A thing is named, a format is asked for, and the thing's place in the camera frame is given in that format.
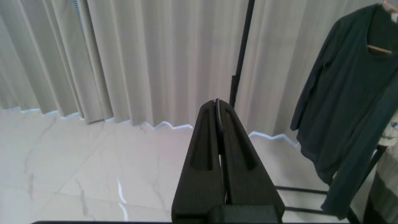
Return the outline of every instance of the black long-sleeve shirt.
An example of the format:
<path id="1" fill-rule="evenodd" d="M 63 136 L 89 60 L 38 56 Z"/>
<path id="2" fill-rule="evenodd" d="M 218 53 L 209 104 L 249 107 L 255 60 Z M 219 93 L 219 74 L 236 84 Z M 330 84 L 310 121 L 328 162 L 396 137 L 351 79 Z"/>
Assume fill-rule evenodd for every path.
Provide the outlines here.
<path id="1" fill-rule="evenodd" d="M 335 23 L 290 125 L 291 130 L 298 129 L 302 154 L 330 184 L 322 209 L 339 218 L 346 216 L 380 136 L 398 108 L 398 52 L 375 56 L 367 47 L 369 26 L 380 7 L 362 8 Z M 378 20 L 392 22 L 384 12 Z"/>

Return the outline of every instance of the floor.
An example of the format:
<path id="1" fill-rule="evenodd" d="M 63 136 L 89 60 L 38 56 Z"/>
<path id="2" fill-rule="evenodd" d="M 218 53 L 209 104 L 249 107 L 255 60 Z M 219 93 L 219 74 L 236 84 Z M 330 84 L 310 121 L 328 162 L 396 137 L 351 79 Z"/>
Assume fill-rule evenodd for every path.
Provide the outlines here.
<path id="1" fill-rule="evenodd" d="M 191 128 L 167 124 L 87 125 L 78 115 L 0 110 L 0 223 L 169 222 L 191 135 Z M 327 190 L 311 162 L 286 140 L 251 140 L 274 184 Z M 325 198 L 280 194 L 286 206 L 306 208 L 319 208 Z M 356 201 L 361 207 L 366 196 Z M 347 222 L 296 212 L 285 212 L 283 221 Z"/>

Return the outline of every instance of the shirt sleeve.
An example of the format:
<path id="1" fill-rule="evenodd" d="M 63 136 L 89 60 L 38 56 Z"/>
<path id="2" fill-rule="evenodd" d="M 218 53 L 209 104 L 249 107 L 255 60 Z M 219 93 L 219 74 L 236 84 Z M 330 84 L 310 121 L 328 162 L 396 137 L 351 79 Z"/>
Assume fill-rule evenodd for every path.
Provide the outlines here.
<path id="1" fill-rule="evenodd" d="M 321 208 L 340 219 L 347 216 L 351 201 L 366 178 L 366 169 L 376 149 L 380 136 L 398 108 L 398 76 L 381 95 L 378 103 L 369 110 L 355 131 L 356 138 L 349 144 L 344 158 Z"/>
<path id="2" fill-rule="evenodd" d="M 324 63 L 327 63 L 337 51 L 337 43 L 339 39 L 340 32 L 340 20 L 338 20 L 326 37 L 325 42 L 322 45 L 321 51 L 315 61 L 315 64 L 310 72 L 310 76 L 301 92 L 300 98 L 298 99 L 296 109 L 293 114 L 292 122 L 290 124 L 290 129 L 295 131 L 299 128 L 303 113 L 307 107 L 307 103 L 310 99 L 312 89 L 316 85 L 319 74 L 321 74 Z"/>

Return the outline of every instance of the curtain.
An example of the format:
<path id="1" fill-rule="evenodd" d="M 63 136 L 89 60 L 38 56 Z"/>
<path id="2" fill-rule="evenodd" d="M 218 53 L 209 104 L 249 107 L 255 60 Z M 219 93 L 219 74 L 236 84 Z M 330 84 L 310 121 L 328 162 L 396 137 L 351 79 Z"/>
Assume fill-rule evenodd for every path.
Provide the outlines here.
<path id="1" fill-rule="evenodd" d="M 290 121 L 329 30 L 340 17 L 376 2 L 256 1 L 235 108 L 246 131 L 295 138 Z"/>
<path id="2" fill-rule="evenodd" d="M 229 99 L 248 1 L 0 1 L 0 106 L 194 124 Z"/>

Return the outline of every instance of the beige curtain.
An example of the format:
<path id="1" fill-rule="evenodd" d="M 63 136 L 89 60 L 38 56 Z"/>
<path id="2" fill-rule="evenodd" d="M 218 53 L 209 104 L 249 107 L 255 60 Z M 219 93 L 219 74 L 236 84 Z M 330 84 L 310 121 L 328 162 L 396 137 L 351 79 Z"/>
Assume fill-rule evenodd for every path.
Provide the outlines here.
<path id="1" fill-rule="evenodd" d="M 326 35 L 341 16 L 375 2 L 256 1 L 236 100 L 247 132 L 295 139 L 290 121 Z"/>
<path id="2" fill-rule="evenodd" d="M 194 124 L 229 99 L 248 1 L 0 1 L 0 106 Z"/>

